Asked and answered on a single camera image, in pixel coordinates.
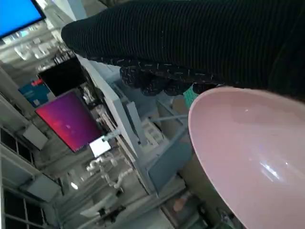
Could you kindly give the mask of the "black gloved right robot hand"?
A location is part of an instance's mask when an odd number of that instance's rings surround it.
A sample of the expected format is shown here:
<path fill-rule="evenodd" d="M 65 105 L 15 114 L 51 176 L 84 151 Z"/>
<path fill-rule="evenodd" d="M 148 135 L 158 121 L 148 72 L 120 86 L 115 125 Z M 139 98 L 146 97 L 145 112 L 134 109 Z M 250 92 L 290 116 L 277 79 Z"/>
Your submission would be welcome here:
<path fill-rule="evenodd" d="M 133 0 L 61 31 L 146 96 L 230 86 L 305 98 L 302 0 Z"/>

